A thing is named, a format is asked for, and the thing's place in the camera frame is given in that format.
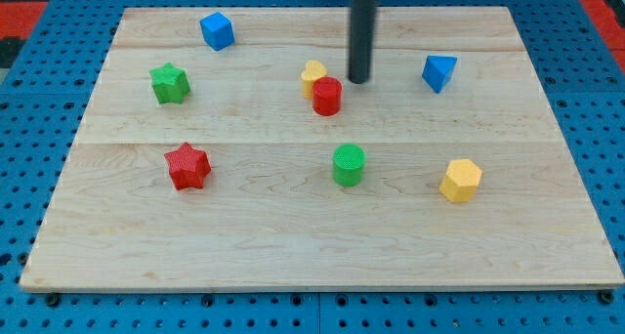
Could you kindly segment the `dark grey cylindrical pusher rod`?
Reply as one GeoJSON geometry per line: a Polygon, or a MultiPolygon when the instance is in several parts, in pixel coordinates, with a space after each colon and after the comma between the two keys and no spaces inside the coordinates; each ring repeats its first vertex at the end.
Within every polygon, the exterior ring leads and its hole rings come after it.
{"type": "Polygon", "coordinates": [[[348,79],[366,83],[371,76],[378,0],[351,0],[349,14],[348,79]]]}

